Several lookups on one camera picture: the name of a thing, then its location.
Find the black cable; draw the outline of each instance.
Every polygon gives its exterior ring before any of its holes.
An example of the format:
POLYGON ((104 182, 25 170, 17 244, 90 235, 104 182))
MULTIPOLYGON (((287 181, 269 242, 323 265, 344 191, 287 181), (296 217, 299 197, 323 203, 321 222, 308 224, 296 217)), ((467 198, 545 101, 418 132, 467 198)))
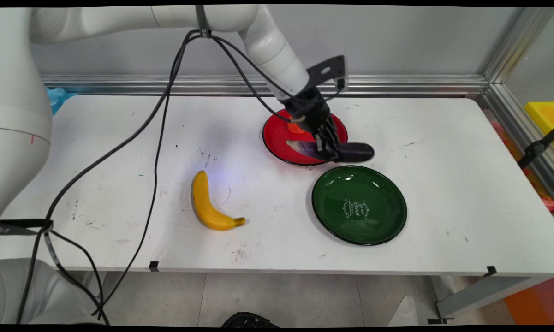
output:
MULTIPOLYGON (((196 33, 196 32, 199 32, 199 30, 195 29, 195 30, 191 30, 188 32, 188 34, 186 34, 185 36, 185 39, 183 41, 183 44, 182 44, 182 47, 179 49, 179 52, 178 54, 176 55, 175 57, 175 61, 173 63, 173 66, 172 68, 174 69, 174 73, 171 73, 171 79, 170 79, 170 83, 168 84, 167 88, 165 89, 164 93, 161 95, 160 99, 158 100, 158 103, 156 104, 156 106, 154 107, 152 113, 150 114, 150 116, 148 117, 148 119, 146 119, 146 121, 144 122, 144 124, 142 124, 142 126, 140 126, 140 128, 138 128, 138 130, 132 135, 130 136, 129 138, 127 138, 125 141, 123 141, 121 144, 117 145, 116 147, 114 147, 111 151, 109 151, 108 153, 106 153, 104 156, 102 156, 101 158, 98 158, 98 160, 96 160, 95 162, 93 162, 90 166, 88 166, 87 168, 85 168, 84 170, 82 170, 82 172, 78 173, 72 180, 70 180, 70 182, 68 182, 68 184, 66 184, 66 186, 58 193, 58 195, 56 196, 56 198, 54 199, 54 201, 51 203, 51 206, 49 206, 49 210, 47 212, 47 216, 45 217, 45 220, 46 220, 46 223, 45 225, 47 225, 48 221, 51 219, 51 216, 53 215, 53 212, 55 210, 55 207, 57 206, 58 202, 61 200, 61 198, 63 197, 63 195, 68 191, 68 189, 70 189, 70 187, 72 187, 72 185, 74 185, 74 183, 76 183, 82 176, 84 176, 87 172, 89 172, 90 170, 92 170, 94 167, 96 167, 98 164, 100 164, 101 162, 103 162, 104 160, 106 160, 108 157, 110 157, 111 155, 113 155, 115 152, 117 152, 119 149, 121 149, 122 147, 124 147, 125 145, 127 145, 128 143, 130 143, 131 141, 133 141, 133 139, 135 139, 139 134, 141 134, 141 132, 148 126, 148 124, 150 124, 150 122, 152 121, 153 117, 157 114, 157 111, 160 109, 160 106, 161 106, 161 103, 164 101, 164 99, 170 95, 170 90, 171 90, 171 86, 172 86, 172 83, 174 82, 175 78, 176 78, 176 73, 178 73, 178 66, 180 66, 180 61, 182 60, 182 54, 184 54, 184 48, 186 46, 186 44, 188 44, 189 42, 191 42, 192 40, 196 39, 196 38, 199 38, 200 36, 194 36, 193 38, 191 38, 191 35, 196 33)), ((127 273, 127 270, 129 270, 129 267, 131 267, 131 264, 133 263, 133 261, 135 260, 136 256, 137 256, 137 253, 139 252, 141 246, 142 246, 142 243, 143 243, 143 240, 146 236, 146 231, 148 229, 148 223, 149 223, 149 219, 150 219, 150 215, 151 215, 151 210, 150 210, 150 213, 148 215, 148 220, 146 221, 146 227, 144 229, 144 234, 142 236, 142 241, 140 242, 140 245, 135 253, 135 255, 133 256, 133 258, 131 259, 131 262, 129 263, 129 266, 127 267, 127 269, 124 271, 123 275, 121 276, 121 279, 119 280, 119 282, 117 282, 117 285, 115 286, 115 288, 113 289, 113 291, 111 292, 111 294, 109 294, 109 296, 107 297, 107 299, 103 302, 103 304, 105 304, 108 299, 112 296, 114 290, 117 289, 117 287, 119 286, 121 280, 123 279, 123 277, 125 276, 125 274, 127 273)), ((22 319, 22 313, 24 311, 24 305, 26 304, 26 299, 28 298, 28 293, 29 293, 29 289, 30 289, 30 284, 31 284, 31 280, 32 280, 32 275, 33 275, 33 272, 34 272, 34 267, 35 267, 35 261, 36 261, 36 255, 37 255, 37 249, 39 247, 39 239, 40 239, 40 235, 42 234, 42 231, 40 231, 36 238, 35 238, 35 244, 34 244, 34 247, 33 247, 33 252, 32 252, 32 255, 31 255, 31 258, 30 258, 30 266, 29 266, 29 271, 28 271, 28 274, 27 274, 27 279, 26 279, 26 283, 25 283, 25 286, 24 286, 24 291, 23 291, 23 297, 20 301, 20 306, 19 306, 19 313, 18 313, 18 316, 17 316, 17 324, 20 324, 20 320, 22 319)), ((64 273, 64 275, 69 275, 67 273, 67 271, 61 266, 61 264, 57 263, 56 266, 60 269, 60 271, 62 271, 62 273, 64 273)), ((96 268, 93 267, 94 269, 94 272, 98 275, 98 271, 96 271, 96 268)), ((83 285, 81 285, 80 283, 78 283, 74 278, 72 278, 72 282, 74 282, 76 284, 76 286, 78 286, 79 288, 81 288, 84 292, 86 292, 89 296, 91 296, 91 300, 93 300, 94 304, 96 305, 97 307, 97 310, 93 313, 93 315, 97 312, 101 312, 102 316, 103 316, 103 319, 105 320, 106 323, 108 323, 108 319, 106 319, 106 315, 104 314, 104 312, 102 311, 102 306, 100 306, 98 304, 98 302, 95 300, 93 294, 91 294, 91 292, 89 292, 83 285)))
POLYGON ((81 290, 83 290, 83 292, 85 292, 85 293, 90 297, 90 299, 93 301, 94 305, 98 308, 97 310, 100 311, 100 313, 101 313, 101 315, 102 315, 102 320, 104 320, 104 324, 110 325, 109 322, 108 322, 107 315, 104 314, 104 310, 102 310, 101 305, 98 303, 98 301, 96 300, 96 298, 94 298, 94 295, 90 292, 90 290, 87 290, 87 288, 84 287, 83 284, 81 284, 81 283, 78 282, 76 279, 74 279, 74 277, 72 277, 72 276, 70 275, 70 273, 68 273, 68 271, 66 271, 66 269, 64 269, 64 267, 61 266, 61 263, 57 263, 57 264, 55 264, 55 266, 56 266, 66 277, 68 277, 69 281, 71 281, 74 285, 78 286, 78 288, 80 288, 81 290))
MULTIPOLYGON (((182 55, 185 52, 186 44, 188 44, 192 40, 195 40, 195 39, 200 37, 200 36, 193 36, 192 38, 187 39, 187 38, 190 37, 191 32, 189 32, 187 34, 187 36, 185 37, 185 40, 184 40, 182 46, 180 47, 180 50, 177 54, 175 62, 172 65, 172 74, 171 74, 171 78, 170 78, 170 82, 169 82, 168 86, 172 85, 172 83, 174 82, 174 80, 176 78, 176 75, 178 74, 178 70, 180 68, 180 63, 182 62, 182 55)), ((142 244, 144 242, 144 239, 146 238, 146 231, 148 230, 148 225, 150 224, 150 217, 152 216, 152 210, 154 208, 154 202, 156 201, 156 188, 157 188, 157 181, 158 181, 157 180, 158 179, 157 178, 158 159, 160 157, 160 148, 161 148, 162 138, 163 138, 163 134, 164 134, 164 124, 165 124, 165 121, 166 121, 166 114, 167 114, 167 110, 168 110, 168 102, 170 101, 169 94, 165 97, 167 97, 167 98, 166 98, 166 103, 165 103, 165 106, 164 106, 164 112, 163 112, 163 115, 162 115, 162 125, 161 125, 161 130, 160 130, 160 139, 158 141, 158 147, 157 147, 157 151, 156 151, 156 159, 154 161, 154 191, 153 191, 153 195, 152 195, 152 203, 150 204, 150 211, 148 212, 148 219, 146 220, 146 226, 144 228, 143 235, 142 235, 142 240, 140 240, 139 245, 137 247, 137 250, 136 250, 135 254, 133 255, 133 258, 129 262, 129 265, 127 265, 127 268, 125 269, 125 271, 123 271, 123 274, 121 275, 121 278, 119 278, 119 280, 117 281, 117 284, 115 285, 113 290, 111 290, 110 294, 108 294, 106 300, 104 301, 104 304, 106 304, 108 302, 108 300, 110 300, 110 298, 111 298, 111 296, 113 296, 115 290, 117 290, 117 288, 121 284, 121 281, 123 281, 123 278, 125 277, 125 274, 127 274, 127 271, 129 270, 129 268, 133 264, 133 261, 137 257, 137 254, 139 253, 139 250, 142 248, 142 244)))
MULTIPOLYGON (((131 268, 131 265, 133 264, 133 261, 135 260, 135 258, 137 257, 137 254, 139 253, 139 250, 141 250, 141 247, 142 247, 142 244, 144 242, 144 239, 146 237, 146 233, 147 233, 147 230, 148 230, 148 225, 149 225, 149 222, 150 222, 150 217, 152 216, 152 210, 153 210, 153 206, 154 206, 154 202, 155 202, 155 198, 156 198, 156 187, 157 187, 157 163, 158 163, 158 159, 159 159, 159 154, 160 154, 160 148, 161 148, 161 142, 162 142, 162 139, 163 139, 163 131, 164 131, 164 124, 165 124, 165 120, 166 120, 166 114, 167 114, 167 107, 168 107, 168 103, 169 103, 169 99, 170 99, 170 91, 171 91, 171 87, 172 87, 172 84, 174 83, 175 79, 176 79, 176 75, 178 74, 178 70, 180 68, 180 63, 182 61, 182 55, 184 54, 184 51, 185 51, 185 46, 186 44, 188 44, 189 42, 191 42, 192 40, 195 40, 197 38, 200 38, 200 36, 192 36, 192 34, 195 34, 199 32, 199 30, 197 29, 194 29, 194 30, 191 30, 188 32, 188 34, 186 34, 185 36, 185 39, 183 40, 183 43, 182 43, 182 46, 180 47, 176 57, 175 57, 175 60, 172 64, 172 69, 171 69, 171 77, 170 77, 170 80, 169 80, 169 84, 167 85, 167 88, 165 89, 165 91, 162 93, 161 95, 161 98, 158 100, 158 103, 156 104, 156 106, 154 107, 152 113, 150 114, 150 116, 148 117, 148 119, 146 119, 146 121, 144 122, 144 124, 142 124, 142 126, 140 126, 140 128, 138 128, 138 130, 133 134, 131 135, 129 138, 127 138, 125 141, 123 141, 121 144, 117 145, 116 147, 114 147, 111 151, 109 151, 108 153, 106 153, 104 156, 102 156, 101 158, 98 158, 96 161, 94 161, 92 164, 90 164, 87 168, 85 168, 84 170, 82 170, 82 172, 78 173, 72 180, 70 180, 70 182, 68 182, 66 184, 66 186, 58 193, 58 195, 55 197, 54 201, 51 203, 51 206, 49 206, 49 210, 47 212, 47 215, 45 217, 45 226, 47 226, 49 220, 51 219, 51 216, 53 215, 53 212, 58 204, 58 202, 61 200, 61 198, 64 196, 64 194, 70 189, 70 187, 72 187, 72 185, 74 185, 82 176, 84 176, 85 174, 87 174, 88 172, 90 172, 94 167, 98 166, 98 164, 100 164, 101 162, 103 162, 104 160, 106 160, 108 157, 110 157, 111 155, 113 155, 114 153, 116 153, 118 150, 120 150, 121 148, 123 148, 125 145, 127 145, 128 143, 130 143, 131 141, 133 141, 133 139, 135 139, 139 134, 142 133, 142 131, 150 124, 150 122, 152 121, 152 119, 154 118, 154 116, 157 114, 157 111, 159 110, 160 106, 161 106, 161 103, 164 101, 164 99, 166 99, 166 103, 165 103, 165 108, 164 108, 164 112, 163 112, 163 118, 162 118, 162 127, 161 127, 161 132, 160 132, 160 139, 158 141, 158 147, 157 147, 157 152, 156 152, 156 160, 155 160, 155 168, 154 168, 154 193, 153 193, 153 197, 152 197, 152 203, 150 205, 150 210, 149 210, 149 213, 148 213, 148 218, 146 220, 146 227, 144 228, 144 232, 143 232, 143 235, 142 235, 142 239, 140 240, 140 244, 138 245, 138 248, 135 252, 135 254, 133 255, 133 258, 131 259, 131 261, 129 262, 129 265, 127 265, 127 268, 125 269, 125 271, 123 271, 123 274, 121 275, 121 278, 117 281, 117 284, 115 285, 115 287, 113 288, 112 292, 108 295, 108 297, 106 298, 106 300, 102 300, 102 297, 103 297, 103 294, 102 294, 102 283, 100 281, 100 277, 98 276, 98 271, 96 269, 96 266, 94 265, 94 261, 92 260, 91 256, 89 255, 89 253, 82 247, 80 246, 78 243, 76 242, 73 242, 71 241, 70 239, 67 239, 65 238, 64 236, 62 235, 59 235, 58 233, 54 232, 54 234, 58 237, 60 237, 61 239, 63 239, 64 241, 70 243, 70 244, 73 244, 74 246, 76 246, 77 248, 81 249, 85 255, 89 258, 90 262, 91 262, 91 265, 93 267, 93 271, 94 273, 96 274, 97 276, 97 282, 98 282, 98 286, 99 286, 99 292, 100 292, 100 301, 101 303, 98 303, 94 297, 93 294, 91 294, 91 292, 89 290, 87 290, 81 283, 79 283, 78 281, 76 281, 74 278, 72 278, 70 276, 70 274, 66 271, 66 269, 64 269, 64 267, 61 265, 61 263, 59 263, 57 261, 57 257, 54 256, 55 255, 55 252, 52 252, 50 254, 52 254, 53 258, 55 258, 55 263, 56 263, 56 266, 58 267, 58 269, 60 269, 60 271, 66 275, 71 281, 72 283, 76 284, 76 286, 78 286, 80 289, 82 289, 90 298, 91 300, 93 301, 93 303, 95 304, 95 306, 97 307, 97 310, 94 311, 94 313, 92 313, 92 315, 95 315, 97 312, 100 312, 100 314, 102 315, 105 323, 108 325, 108 319, 104 313, 104 311, 102 310, 102 307, 104 306, 104 304, 106 304, 108 302, 108 300, 111 298, 111 296, 113 295, 113 293, 115 292, 115 290, 117 290, 117 288, 119 287, 121 281, 123 281, 123 277, 125 277, 125 274, 127 274, 127 271, 129 270, 129 268, 131 268)), ((275 111, 273 111, 272 109, 270 109, 270 107, 268 107, 268 105, 266 105, 266 103, 264 103, 264 101, 262 100, 262 98, 260 98, 260 96, 258 95, 258 93, 256 92, 256 90, 253 88, 253 86, 250 84, 250 82, 248 81, 248 79, 245 77, 245 74, 242 72, 241 68, 239 67, 239 65, 237 64, 237 62, 235 61, 234 57, 231 55, 231 53, 226 49, 226 47, 224 45, 222 45, 221 42, 224 42, 225 44, 228 44, 228 46, 234 48, 234 50, 236 50, 248 63, 250 63, 250 65, 253 66, 253 68, 258 71, 258 73, 260 73, 262 75, 262 77, 264 77, 270 84, 273 84, 273 86, 275 86, 276 88, 278 88, 281 92, 285 93, 285 95, 289 96, 290 98, 294 99, 294 100, 297 100, 297 101, 302 101, 302 102, 305 102, 305 103, 319 103, 319 102, 322 102, 322 101, 305 101, 303 99, 299 99, 293 95, 291 95, 289 92, 285 91, 285 89, 281 88, 278 84, 276 84, 275 82, 273 82, 273 80, 271 80, 271 78, 269 78, 266 74, 264 74, 242 51, 240 51, 236 46, 234 46, 233 44, 231 44, 230 42, 224 40, 223 38, 220 38, 220 37, 217 37, 217 36, 211 36, 211 38, 213 38, 213 40, 215 42, 218 43, 218 45, 220 45, 222 47, 222 49, 226 52, 226 54, 228 55, 228 57, 230 57, 230 60, 234 63, 236 69, 239 71, 240 75, 242 76, 242 78, 244 79, 244 81, 246 82, 247 86, 250 88, 250 90, 253 92, 253 94, 255 95, 255 97, 260 101, 260 103, 262 103, 262 105, 264 105, 272 114, 274 114, 275 116, 279 117, 280 119, 282 120, 285 120, 287 122, 291 122, 290 119, 287 119, 287 118, 284 118, 280 115, 278 115, 275 111)), ((333 96, 325 99, 324 101, 329 101, 330 99, 333 99, 334 97, 338 96, 338 94, 340 93, 340 90, 338 90, 338 92, 336 92, 333 96)), ((38 250, 38 247, 39 247, 39 239, 41 238, 41 234, 43 233, 43 229, 41 231, 39 231, 39 233, 37 234, 36 238, 35 238, 35 243, 34 243, 34 247, 33 247, 33 252, 32 252, 32 255, 31 255, 31 259, 30 259, 30 267, 29 267, 29 270, 28 270, 28 273, 27 273, 27 279, 26 279, 26 283, 25 283, 25 286, 24 286, 24 291, 23 291, 23 297, 21 299, 21 303, 20 303, 20 307, 19 307, 19 313, 17 315, 17 324, 20 324, 20 320, 22 319, 22 313, 24 311, 24 305, 26 303, 26 299, 28 298, 28 293, 29 293, 29 289, 30 289, 30 283, 31 283, 31 280, 32 280, 32 275, 33 275, 33 272, 34 272, 34 267, 35 267, 35 261, 36 261, 36 255, 37 255, 37 250, 38 250)), ((49 244, 48 246, 51 245, 51 240, 49 240, 49 234, 48 233, 45 233, 45 239, 46 239, 46 242, 49 241, 49 244)))
MULTIPOLYGON (((215 35, 211 35, 211 38, 213 40, 215 40, 216 42, 223 42, 224 44, 227 44, 228 46, 230 46, 231 48, 234 48, 234 50, 236 50, 239 55, 241 55, 253 68, 254 70, 256 70, 259 74, 261 74, 262 77, 264 77, 265 80, 267 80, 267 82, 269 82, 270 84, 274 85, 275 88, 279 89, 281 92, 285 93, 285 95, 291 99, 294 99, 296 101, 301 101, 301 102, 304 102, 304 103, 321 103, 322 101, 306 101, 304 99, 299 99, 297 98, 296 96, 293 96, 291 93, 285 91, 284 88, 281 88, 278 84, 276 84, 275 82, 273 82, 273 80, 271 80, 270 77, 268 77, 265 73, 262 72, 262 70, 260 70, 260 68, 258 68, 258 66, 256 66, 252 60, 249 59, 249 57, 246 56, 246 54, 243 53, 243 51, 240 51, 239 48, 237 48, 236 46, 234 46, 234 44, 228 42, 227 40, 225 40, 224 38, 221 38, 219 36, 215 36, 215 35)), ((326 99, 324 99, 324 101, 329 101, 330 99, 333 99, 335 98, 336 96, 338 96, 338 94, 340 94, 340 91, 341 90, 338 90, 334 95, 332 95, 331 97, 328 97, 326 99)))
POLYGON ((100 280, 100 276, 98 275, 98 271, 97 271, 97 269, 96 269, 96 265, 94 264, 94 261, 93 261, 92 257, 90 256, 89 252, 88 252, 85 248, 83 248, 81 245, 79 245, 78 243, 76 243, 76 242, 74 242, 74 241, 68 239, 67 237, 65 237, 65 236, 63 236, 63 235, 61 235, 61 234, 59 234, 58 232, 56 232, 56 231, 51 231, 51 233, 52 233, 53 235, 59 237, 60 239, 62 239, 62 240, 64 240, 64 241, 68 242, 69 244, 72 244, 72 246, 75 246, 76 248, 82 250, 82 252, 84 252, 84 254, 86 255, 86 257, 88 257, 88 259, 89 259, 89 261, 90 261, 90 264, 91 264, 91 266, 92 266, 92 268, 93 268, 94 274, 96 275, 96 281, 97 281, 97 283, 98 283, 98 298, 99 298, 99 300, 100 300, 100 307, 101 307, 101 308, 104 307, 104 294, 103 294, 103 292, 102 292, 102 282, 101 282, 101 280, 100 280))
POLYGON ((29 296, 30 289, 30 280, 33 278, 33 271, 35 269, 35 260, 37 257, 37 249, 39 248, 39 240, 41 239, 41 234, 43 233, 43 228, 39 230, 37 236, 35 237, 35 243, 33 244, 33 253, 30 255, 29 262, 29 271, 26 274, 26 282, 24 284, 24 291, 22 293, 22 298, 20 299, 19 311, 17 314, 16 324, 20 324, 22 319, 22 313, 24 311, 24 305, 26 304, 26 298, 29 296))
POLYGON ((273 111, 271 109, 271 107, 269 107, 265 102, 264 100, 262 100, 262 98, 260 98, 260 96, 258 95, 258 92, 256 92, 256 90, 253 88, 252 84, 250 84, 250 82, 248 81, 248 78, 246 78, 246 75, 244 74, 244 72, 242 71, 242 69, 239 67, 238 63, 236 62, 236 60, 234 59, 234 57, 232 56, 232 54, 230 53, 230 51, 228 51, 228 49, 226 48, 226 46, 224 46, 219 40, 213 38, 214 42, 216 42, 223 50, 224 52, 226 52, 226 54, 228 55, 228 57, 230 57, 230 60, 232 60, 232 63, 234 63, 234 66, 236 67, 236 69, 238 70, 239 74, 242 76, 244 82, 246 82, 246 85, 248 86, 248 88, 250 89, 250 91, 252 91, 252 93, 254 94, 254 96, 256 97, 256 99, 258 99, 258 101, 260 101, 260 103, 262 103, 262 105, 268 109, 269 112, 271 112, 274 116, 278 117, 279 119, 283 120, 283 121, 287 121, 287 122, 292 122, 291 119, 287 119, 285 118, 284 116, 280 116, 279 114, 277 114, 277 112, 273 111))

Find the tiled floor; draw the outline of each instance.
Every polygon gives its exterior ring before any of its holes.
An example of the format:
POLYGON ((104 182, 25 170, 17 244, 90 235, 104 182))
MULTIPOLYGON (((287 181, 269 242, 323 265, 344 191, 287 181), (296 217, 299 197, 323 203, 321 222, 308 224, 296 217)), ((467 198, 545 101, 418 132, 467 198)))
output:
MULTIPOLYGON (((120 273, 108 273, 105 293, 120 273)), ((386 326, 404 296, 418 322, 436 318, 429 277, 257 273, 128 273, 105 310, 111 324, 221 326, 250 311, 279 327, 386 326)), ((450 324, 513 324, 496 302, 450 324)))

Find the yellow object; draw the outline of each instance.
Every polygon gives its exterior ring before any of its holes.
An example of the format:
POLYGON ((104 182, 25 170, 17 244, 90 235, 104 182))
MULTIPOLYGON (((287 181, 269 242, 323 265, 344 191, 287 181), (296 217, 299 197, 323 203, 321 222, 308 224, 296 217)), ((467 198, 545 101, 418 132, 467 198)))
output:
POLYGON ((205 171, 197 173, 193 179, 193 204, 199 220, 216 231, 227 231, 246 222, 246 218, 230 218, 217 212, 209 199, 209 182, 205 171))
POLYGON ((554 128, 554 102, 527 103, 525 111, 527 111, 544 135, 554 128))

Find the metal frame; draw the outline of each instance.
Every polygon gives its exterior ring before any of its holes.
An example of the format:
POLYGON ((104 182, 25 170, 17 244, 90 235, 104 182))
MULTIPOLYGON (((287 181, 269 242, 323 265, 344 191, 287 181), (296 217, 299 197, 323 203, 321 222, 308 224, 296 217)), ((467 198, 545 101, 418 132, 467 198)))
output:
POLYGON ((484 77, 490 84, 505 82, 553 14, 554 8, 526 7, 522 10, 484 71, 484 77))
MULTIPOLYGON (((56 76, 43 75, 49 88, 65 88, 86 95, 160 95, 167 76, 56 76)), ((273 96, 260 75, 248 76, 261 96, 273 96)), ((488 82, 480 75, 354 75, 342 97, 470 97, 482 94, 488 82)), ((331 83, 318 86, 324 95, 336 92, 331 83)), ((173 96, 254 96, 238 75, 178 76, 173 96)))
POLYGON ((439 299, 440 302, 437 303, 439 317, 447 319, 479 309, 549 279, 551 277, 484 277, 443 300, 439 299))
MULTIPOLYGON (((481 101, 488 105, 520 151, 544 135, 504 84, 490 84, 481 101)), ((554 147, 530 165, 554 201, 554 147)))

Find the banana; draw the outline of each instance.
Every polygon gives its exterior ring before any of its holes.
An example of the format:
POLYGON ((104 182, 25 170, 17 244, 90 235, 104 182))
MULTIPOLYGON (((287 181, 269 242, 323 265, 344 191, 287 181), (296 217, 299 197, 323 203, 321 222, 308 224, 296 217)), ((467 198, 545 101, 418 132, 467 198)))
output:
POLYGON ((230 218, 217 212, 209 199, 209 182, 205 171, 199 171, 193 179, 193 204, 199 220, 216 231, 227 231, 246 222, 246 218, 230 218))

